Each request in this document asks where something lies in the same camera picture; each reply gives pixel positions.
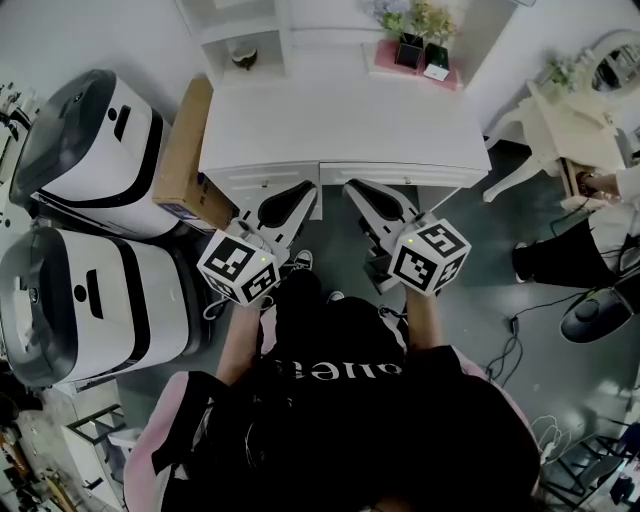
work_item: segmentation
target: white shoe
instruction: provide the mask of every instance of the white shoe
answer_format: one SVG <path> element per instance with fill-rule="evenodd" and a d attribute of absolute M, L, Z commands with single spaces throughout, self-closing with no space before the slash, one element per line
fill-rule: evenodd
<path fill-rule="evenodd" d="M 516 249 L 524 249 L 525 247 L 527 247 L 527 244 L 525 244 L 524 242 L 518 242 L 516 246 L 513 248 L 513 250 L 515 251 Z M 527 280 L 522 279 L 517 272 L 515 274 L 516 274 L 516 281 L 518 281 L 520 284 L 527 282 Z"/>
<path fill-rule="evenodd" d="M 329 298 L 327 299 L 327 304 L 329 304 L 329 302 L 336 302 L 342 299 L 344 299 L 344 293 L 336 290 L 335 292 L 331 292 L 331 295 L 329 295 Z"/>
<path fill-rule="evenodd" d="M 313 254 L 304 249 L 293 260 L 293 270 L 311 270 L 313 268 Z"/>

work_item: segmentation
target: plant pot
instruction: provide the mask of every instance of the plant pot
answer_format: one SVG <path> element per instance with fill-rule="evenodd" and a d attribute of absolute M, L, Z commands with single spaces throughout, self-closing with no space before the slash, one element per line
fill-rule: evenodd
<path fill-rule="evenodd" d="M 429 43 L 424 50 L 424 76 L 444 81 L 449 76 L 449 52 L 443 46 Z"/>
<path fill-rule="evenodd" d="M 424 42 L 421 37 L 413 34 L 403 34 L 398 44 L 396 52 L 396 64 L 406 66 L 411 69 L 417 69 L 422 58 Z"/>

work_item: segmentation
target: white cabinet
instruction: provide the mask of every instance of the white cabinet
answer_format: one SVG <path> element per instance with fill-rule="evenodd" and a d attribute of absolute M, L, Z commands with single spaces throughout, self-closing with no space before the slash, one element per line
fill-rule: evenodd
<path fill-rule="evenodd" d="M 241 208 L 260 188 L 305 179 L 456 190 L 490 169 L 461 91 L 386 76 L 217 88 L 199 165 Z"/>

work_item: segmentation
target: white cube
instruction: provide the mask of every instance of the white cube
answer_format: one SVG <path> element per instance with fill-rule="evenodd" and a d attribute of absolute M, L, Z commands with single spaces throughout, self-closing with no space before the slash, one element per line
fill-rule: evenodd
<path fill-rule="evenodd" d="M 455 279 L 470 250 L 469 242 L 442 219 L 398 238 L 389 274 L 431 295 Z"/>
<path fill-rule="evenodd" d="M 242 238 L 216 231 L 198 261 L 209 286 L 242 306 L 280 281 L 276 257 Z"/>

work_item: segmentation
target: desk drawer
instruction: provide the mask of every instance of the desk drawer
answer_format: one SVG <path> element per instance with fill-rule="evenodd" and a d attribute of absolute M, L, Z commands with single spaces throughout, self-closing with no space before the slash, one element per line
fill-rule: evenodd
<path fill-rule="evenodd" d="M 309 180 L 318 186 L 313 219 L 322 218 L 322 194 L 318 163 L 247 167 L 208 173 L 209 179 L 240 209 L 251 208 L 255 194 L 263 189 L 285 190 Z"/>
<path fill-rule="evenodd" d="M 317 163 L 238 168 L 209 173 L 208 176 L 218 187 L 239 192 L 270 185 L 295 184 L 303 180 L 320 183 Z"/>
<path fill-rule="evenodd" d="M 320 183 L 344 185 L 350 179 L 371 180 L 385 185 L 419 185 L 432 187 L 473 186 L 486 171 L 438 165 L 321 162 Z"/>

